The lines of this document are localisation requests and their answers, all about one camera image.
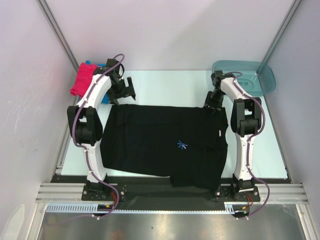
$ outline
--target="red cloth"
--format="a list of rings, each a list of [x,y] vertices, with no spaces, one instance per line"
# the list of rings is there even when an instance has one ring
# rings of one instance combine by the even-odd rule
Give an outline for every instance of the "red cloth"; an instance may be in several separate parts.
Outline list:
[[[78,73],[75,77],[75,83],[70,89],[70,93],[73,96],[79,95],[82,98],[86,94],[96,68],[97,66],[94,64],[86,64],[84,62],[80,64]]]

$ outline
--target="black mounting plate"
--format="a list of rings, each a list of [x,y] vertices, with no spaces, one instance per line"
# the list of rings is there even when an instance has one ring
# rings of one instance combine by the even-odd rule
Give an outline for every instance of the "black mounting plate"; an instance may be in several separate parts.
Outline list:
[[[115,187],[119,193],[119,202],[124,202],[127,200],[127,185],[118,184],[112,185]],[[87,184],[84,185],[82,191],[82,201],[113,201],[112,195],[110,195],[113,190],[106,192],[101,190],[92,190],[88,187]]]
[[[248,195],[250,195],[253,201],[260,202],[260,195],[257,186],[254,186],[253,191],[237,192],[232,194],[231,186],[220,186],[220,188],[215,191],[215,201],[218,203],[221,202],[240,202],[247,203]]]

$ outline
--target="black t-shirt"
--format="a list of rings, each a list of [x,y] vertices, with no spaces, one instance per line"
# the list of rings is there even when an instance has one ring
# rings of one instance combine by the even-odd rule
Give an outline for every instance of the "black t-shirt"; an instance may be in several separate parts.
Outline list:
[[[103,166],[170,176],[173,186],[216,190],[228,145],[226,111],[207,108],[112,106],[101,140]]]

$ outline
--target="transparent blue container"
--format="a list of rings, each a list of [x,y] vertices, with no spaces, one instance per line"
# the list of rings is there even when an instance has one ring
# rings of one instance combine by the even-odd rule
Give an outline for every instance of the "transparent blue container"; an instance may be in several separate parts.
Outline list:
[[[243,75],[237,79],[238,83],[254,97],[271,93],[276,88],[276,79],[272,69],[259,61],[216,61],[212,66],[212,72],[218,70],[224,74],[233,71],[241,72]]]

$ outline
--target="gray wall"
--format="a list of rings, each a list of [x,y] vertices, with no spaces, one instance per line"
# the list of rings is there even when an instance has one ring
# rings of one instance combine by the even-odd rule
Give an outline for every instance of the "gray wall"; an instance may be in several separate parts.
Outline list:
[[[35,0],[2,0],[0,32],[0,233],[23,204],[22,239],[53,171],[75,72]]]
[[[267,96],[286,162],[303,183],[320,227],[320,1],[305,0],[269,65],[276,89]]]
[[[47,2],[79,63],[125,53],[126,70],[210,70],[261,61],[293,0]]]

